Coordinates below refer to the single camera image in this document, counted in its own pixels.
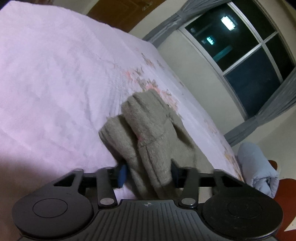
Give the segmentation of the rolled light blue blanket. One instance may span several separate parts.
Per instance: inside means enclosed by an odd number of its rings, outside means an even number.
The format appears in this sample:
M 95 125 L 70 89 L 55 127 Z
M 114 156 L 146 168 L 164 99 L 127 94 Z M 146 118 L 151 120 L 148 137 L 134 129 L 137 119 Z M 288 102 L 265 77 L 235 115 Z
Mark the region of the rolled light blue blanket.
M 264 156 L 260 147 L 254 143 L 244 142 L 237 152 L 237 159 L 244 181 L 274 198 L 279 186 L 279 173 Z

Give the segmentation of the grey right curtain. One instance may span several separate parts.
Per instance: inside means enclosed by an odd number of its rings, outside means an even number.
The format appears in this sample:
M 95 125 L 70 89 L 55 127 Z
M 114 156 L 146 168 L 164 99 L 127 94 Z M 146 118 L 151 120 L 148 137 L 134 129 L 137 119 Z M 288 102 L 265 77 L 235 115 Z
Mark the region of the grey right curtain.
M 258 127 L 272 121 L 295 105 L 296 70 L 289 74 L 255 116 L 236 126 L 224 135 L 233 147 L 251 135 Z

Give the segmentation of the red headboard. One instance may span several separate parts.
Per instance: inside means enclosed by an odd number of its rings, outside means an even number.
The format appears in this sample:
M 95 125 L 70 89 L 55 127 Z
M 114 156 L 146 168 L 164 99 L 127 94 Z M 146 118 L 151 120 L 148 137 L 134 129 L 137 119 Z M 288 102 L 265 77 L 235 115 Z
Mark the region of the red headboard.
M 281 179 L 274 200 L 283 210 L 283 221 L 275 235 L 278 240 L 296 241 L 295 230 L 285 231 L 295 219 L 295 180 Z

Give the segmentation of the dark window with frame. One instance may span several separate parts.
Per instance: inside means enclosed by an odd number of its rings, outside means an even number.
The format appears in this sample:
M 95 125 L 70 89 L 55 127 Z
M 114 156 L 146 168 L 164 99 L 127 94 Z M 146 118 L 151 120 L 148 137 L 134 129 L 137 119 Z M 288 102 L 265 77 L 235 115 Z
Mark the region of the dark window with frame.
M 258 1 L 230 1 L 180 27 L 226 86 L 245 120 L 253 117 L 295 67 L 275 22 Z

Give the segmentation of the brown wooden door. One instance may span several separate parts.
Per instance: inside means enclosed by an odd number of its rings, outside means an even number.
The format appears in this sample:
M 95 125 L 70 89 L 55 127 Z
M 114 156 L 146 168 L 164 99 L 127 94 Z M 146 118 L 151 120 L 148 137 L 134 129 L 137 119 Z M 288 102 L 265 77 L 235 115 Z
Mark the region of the brown wooden door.
M 99 0 L 87 16 L 128 33 L 163 2 L 164 0 Z

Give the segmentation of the pink floral bed sheet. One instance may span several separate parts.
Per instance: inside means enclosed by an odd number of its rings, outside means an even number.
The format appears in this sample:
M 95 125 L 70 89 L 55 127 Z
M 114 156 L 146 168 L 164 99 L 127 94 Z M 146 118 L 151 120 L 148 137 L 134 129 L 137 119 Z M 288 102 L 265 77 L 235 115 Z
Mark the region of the pink floral bed sheet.
M 150 43 L 58 6 L 1 9 L 1 204 L 75 169 L 114 164 L 98 132 L 155 90 L 216 169 L 242 178 L 206 111 Z

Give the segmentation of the grey-green pants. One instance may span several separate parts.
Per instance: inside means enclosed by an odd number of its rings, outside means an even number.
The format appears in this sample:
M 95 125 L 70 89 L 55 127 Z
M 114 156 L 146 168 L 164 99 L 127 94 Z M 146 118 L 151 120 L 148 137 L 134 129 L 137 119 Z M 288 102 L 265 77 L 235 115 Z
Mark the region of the grey-green pants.
M 211 173 L 213 166 L 195 144 L 181 118 L 150 89 L 136 92 L 99 131 L 107 149 L 126 162 L 134 186 L 143 199 L 173 199 L 171 162 Z

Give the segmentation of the grey curtain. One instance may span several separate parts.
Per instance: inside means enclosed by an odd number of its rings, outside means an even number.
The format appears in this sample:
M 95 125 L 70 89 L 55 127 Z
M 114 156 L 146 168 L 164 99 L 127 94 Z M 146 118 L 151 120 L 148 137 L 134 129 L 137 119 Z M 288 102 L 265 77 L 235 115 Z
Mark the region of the grey curtain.
M 272 121 L 295 105 L 296 70 L 289 74 L 255 116 L 236 126 L 224 135 L 233 147 L 251 135 L 258 127 Z
M 189 0 L 172 16 L 160 23 L 143 37 L 144 41 L 158 48 L 167 37 L 183 24 L 215 7 L 229 3 L 228 0 Z

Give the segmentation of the grey left curtain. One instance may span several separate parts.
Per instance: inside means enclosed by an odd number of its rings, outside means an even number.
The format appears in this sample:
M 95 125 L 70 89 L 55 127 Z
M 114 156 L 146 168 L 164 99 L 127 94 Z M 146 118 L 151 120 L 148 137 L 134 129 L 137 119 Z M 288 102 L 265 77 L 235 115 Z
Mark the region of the grey left curtain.
M 144 41 L 158 48 L 167 37 L 183 24 L 215 7 L 229 3 L 228 0 L 189 0 L 172 16 L 160 23 L 143 37 Z

